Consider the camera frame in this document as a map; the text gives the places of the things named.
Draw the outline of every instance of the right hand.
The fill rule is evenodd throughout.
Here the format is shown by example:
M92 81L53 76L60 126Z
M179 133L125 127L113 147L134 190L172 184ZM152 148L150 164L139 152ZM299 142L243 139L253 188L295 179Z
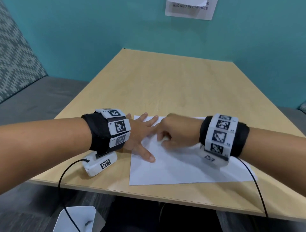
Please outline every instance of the right hand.
M166 149L191 147L199 143L202 122L202 119L168 114L157 125L157 140L169 137L169 140L162 142L162 146Z

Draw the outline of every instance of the tabletop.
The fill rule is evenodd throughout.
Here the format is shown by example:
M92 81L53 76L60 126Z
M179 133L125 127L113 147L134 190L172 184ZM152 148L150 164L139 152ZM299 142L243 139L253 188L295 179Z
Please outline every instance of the tabletop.
M96 108L152 116L221 113L251 127L304 137L232 62L122 49L56 118L80 117ZM66 167L87 153L31 181L56 186ZM129 186L130 163L130 153L118 153L117 162L95 177L77 163L65 174L62 187L264 216L253 181ZM306 219L305 197L252 169L270 217Z

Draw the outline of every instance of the sheet of paper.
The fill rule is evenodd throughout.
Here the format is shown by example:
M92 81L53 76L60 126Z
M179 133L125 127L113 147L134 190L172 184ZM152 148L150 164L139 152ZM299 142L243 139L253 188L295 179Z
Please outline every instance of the sheet of paper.
M172 0L172 1L185 2L186 0ZM212 20L212 16L214 15L217 1L218 0L208 0L206 2L206 5L192 6L189 4L182 4L167 0L165 15L174 16L174 17L183 17L183 18Z
M199 149L200 144L169 152L157 142L156 135L145 138L142 144L155 156L156 161L149 163L132 154L130 185L253 181L245 166L234 157L230 158L229 164L225 167L218 169L210 166L204 159L205 154Z
M176 2L187 6L206 6L207 0L171 0L171 2Z

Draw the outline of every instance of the wall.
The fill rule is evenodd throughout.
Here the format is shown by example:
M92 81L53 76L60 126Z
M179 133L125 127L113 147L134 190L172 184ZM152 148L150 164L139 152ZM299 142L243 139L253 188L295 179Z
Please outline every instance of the wall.
M302 0L219 0L212 21L166 17L165 0L4 2L50 76L91 80L125 47L234 61L274 104L306 100Z

